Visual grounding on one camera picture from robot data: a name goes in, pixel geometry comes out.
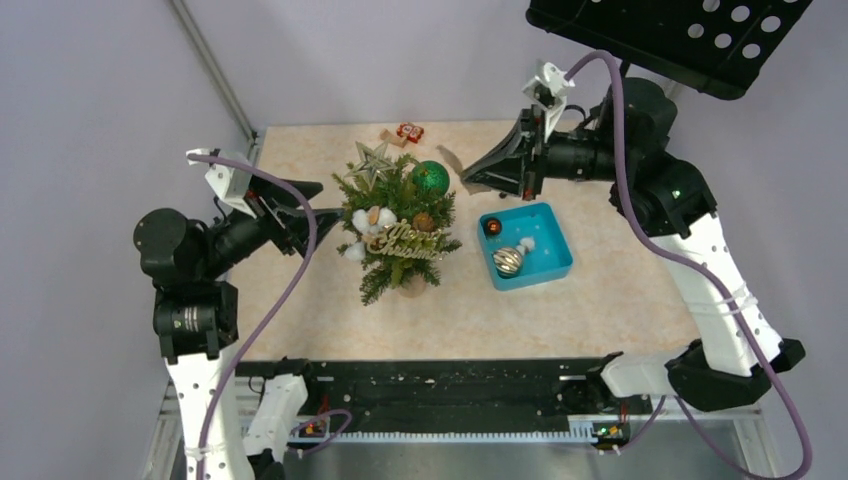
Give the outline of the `green glitter ball ornament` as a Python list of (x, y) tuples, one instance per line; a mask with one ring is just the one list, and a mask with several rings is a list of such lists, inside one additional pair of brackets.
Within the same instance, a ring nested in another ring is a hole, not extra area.
[(446, 195), (450, 188), (447, 168), (434, 160), (425, 160), (416, 164), (411, 171), (411, 178), (422, 192)]

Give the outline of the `teal plastic tray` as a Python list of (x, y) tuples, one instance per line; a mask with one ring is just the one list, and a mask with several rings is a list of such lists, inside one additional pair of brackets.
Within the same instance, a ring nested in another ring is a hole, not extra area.
[[(502, 222), (503, 231), (496, 237), (487, 237), (484, 223), (492, 217)], [(562, 279), (570, 273), (575, 263), (554, 210), (545, 202), (483, 214), (477, 221), (477, 237), (491, 283), (498, 291)], [(509, 278), (499, 276), (492, 261), (492, 253), (501, 247), (516, 247), (523, 237), (533, 237), (536, 248), (525, 255), (524, 265), (518, 275)]]

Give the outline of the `white cotton boll sprig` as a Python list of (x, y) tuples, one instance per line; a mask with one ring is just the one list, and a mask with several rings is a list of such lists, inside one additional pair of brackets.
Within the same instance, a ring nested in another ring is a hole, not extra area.
[(361, 262), (366, 258), (370, 246), (377, 242), (378, 236), (396, 224), (398, 217), (388, 207), (375, 205), (354, 211), (351, 222), (358, 238), (344, 250), (342, 256), (354, 262)]

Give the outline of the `silver gold star topper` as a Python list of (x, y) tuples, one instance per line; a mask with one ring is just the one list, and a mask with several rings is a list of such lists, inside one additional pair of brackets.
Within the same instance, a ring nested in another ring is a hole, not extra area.
[(386, 180), (389, 174), (397, 170), (397, 165), (387, 155), (389, 146), (388, 141), (382, 141), (374, 148), (357, 142), (359, 162), (349, 168), (345, 177), (361, 181), (368, 190), (373, 189), (378, 180)]

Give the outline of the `pine cone ornament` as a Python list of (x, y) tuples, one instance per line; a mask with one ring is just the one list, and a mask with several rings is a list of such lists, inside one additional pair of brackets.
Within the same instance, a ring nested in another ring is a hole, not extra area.
[(411, 225), (414, 230), (423, 233), (432, 233), (437, 229), (435, 220), (427, 212), (416, 214), (412, 219)]

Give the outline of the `small green christmas tree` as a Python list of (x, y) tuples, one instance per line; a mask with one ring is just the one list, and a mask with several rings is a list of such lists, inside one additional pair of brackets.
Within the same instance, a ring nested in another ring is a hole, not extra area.
[(462, 247), (451, 235), (456, 193), (447, 167), (410, 153), (347, 167), (332, 175), (343, 196), (340, 224), (352, 235), (337, 252), (362, 269), (361, 303), (440, 286), (439, 263)]

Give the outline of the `gold glitter word ornament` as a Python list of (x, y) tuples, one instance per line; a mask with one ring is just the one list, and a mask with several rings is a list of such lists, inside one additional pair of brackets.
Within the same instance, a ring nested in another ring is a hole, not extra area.
[(368, 252), (404, 259), (438, 260), (446, 243), (446, 233), (439, 230), (432, 233), (419, 232), (406, 220), (402, 220), (384, 230)]

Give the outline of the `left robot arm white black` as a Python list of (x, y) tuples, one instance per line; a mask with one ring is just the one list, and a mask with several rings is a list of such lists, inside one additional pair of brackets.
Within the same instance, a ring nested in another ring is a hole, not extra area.
[(298, 373), (276, 377), (279, 394), (260, 408), (274, 426), (253, 439), (242, 434), (235, 389), (241, 358), (238, 290), (225, 275), (260, 247), (307, 259), (341, 220), (339, 208), (307, 213), (301, 205), (319, 194), (319, 182), (286, 187), (256, 176), (210, 181), (215, 199), (229, 206), (211, 224), (172, 208), (146, 214), (133, 242), (140, 268), (155, 290), (152, 325), (177, 395), (189, 479), (282, 479), (288, 422), (319, 404), (320, 386)]

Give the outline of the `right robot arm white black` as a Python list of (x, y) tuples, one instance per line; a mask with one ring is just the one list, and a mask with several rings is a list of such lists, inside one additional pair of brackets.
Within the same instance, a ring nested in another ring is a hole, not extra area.
[[(767, 393), (771, 375), (793, 369), (803, 344), (778, 334), (764, 318), (725, 243), (717, 203), (700, 171), (669, 154), (677, 108), (655, 83), (623, 82), (627, 184), (637, 221), (669, 252), (665, 266), (699, 336), (653, 355), (612, 354), (586, 385), (589, 404), (612, 412), (626, 397), (674, 395), (718, 411), (748, 406)], [(524, 200), (545, 179), (616, 179), (613, 103), (605, 99), (568, 132), (546, 132), (545, 111), (522, 110), (509, 133), (465, 168), (461, 180)]]

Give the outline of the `copper shiny ball ornament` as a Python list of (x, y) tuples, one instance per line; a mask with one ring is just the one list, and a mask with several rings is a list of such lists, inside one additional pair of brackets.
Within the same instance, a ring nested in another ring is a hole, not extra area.
[(488, 218), (484, 223), (484, 231), (487, 237), (496, 237), (503, 231), (502, 222), (497, 218)]

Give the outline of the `white cotton ball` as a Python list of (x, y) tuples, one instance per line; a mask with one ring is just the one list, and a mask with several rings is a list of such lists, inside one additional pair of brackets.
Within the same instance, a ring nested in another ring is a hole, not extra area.
[(522, 255), (525, 256), (528, 253), (532, 252), (536, 248), (536, 242), (533, 237), (523, 237), (519, 240), (519, 244), (516, 246), (516, 250)]

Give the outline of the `red gift box ornament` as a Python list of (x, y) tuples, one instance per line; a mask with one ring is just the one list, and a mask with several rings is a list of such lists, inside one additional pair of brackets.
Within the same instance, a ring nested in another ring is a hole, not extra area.
[(401, 139), (401, 142), (418, 144), (425, 133), (425, 129), (420, 125), (412, 122), (400, 123), (396, 129), (396, 135)]

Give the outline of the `silver striped ball ornament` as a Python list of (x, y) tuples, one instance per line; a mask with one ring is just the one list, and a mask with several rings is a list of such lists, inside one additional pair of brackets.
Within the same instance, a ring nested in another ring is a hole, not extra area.
[(492, 253), (492, 261), (499, 276), (509, 278), (518, 275), (524, 265), (526, 249), (523, 245), (501, 247)]

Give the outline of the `small wooden block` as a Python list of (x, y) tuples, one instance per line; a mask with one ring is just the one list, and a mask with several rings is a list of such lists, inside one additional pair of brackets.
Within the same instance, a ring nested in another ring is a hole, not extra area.
[(388, 129), (383, 129), (378, 135), (379, 139), (384, 143), (404, 148), (407, 145), (408, 139), (405, 136), (399, 136), (395, 132)]

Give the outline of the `black music stand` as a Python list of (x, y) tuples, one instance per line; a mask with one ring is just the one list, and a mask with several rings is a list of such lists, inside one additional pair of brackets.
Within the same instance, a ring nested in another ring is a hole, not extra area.
[(532, 1), (526, 21), (714, 98), (742, 98), (811, 0)]

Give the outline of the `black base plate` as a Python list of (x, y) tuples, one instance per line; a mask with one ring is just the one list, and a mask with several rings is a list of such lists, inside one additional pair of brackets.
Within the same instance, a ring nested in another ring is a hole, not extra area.
[(642, 395), (618, 399), (602, 385), (600, 358), (507, 360), (243, 361), (236, 375), (270, 381), (300, 374), (300, 412), (351, 412), (350, 434), (566, 433), (578, 416), (610, 421), (648, 414)]

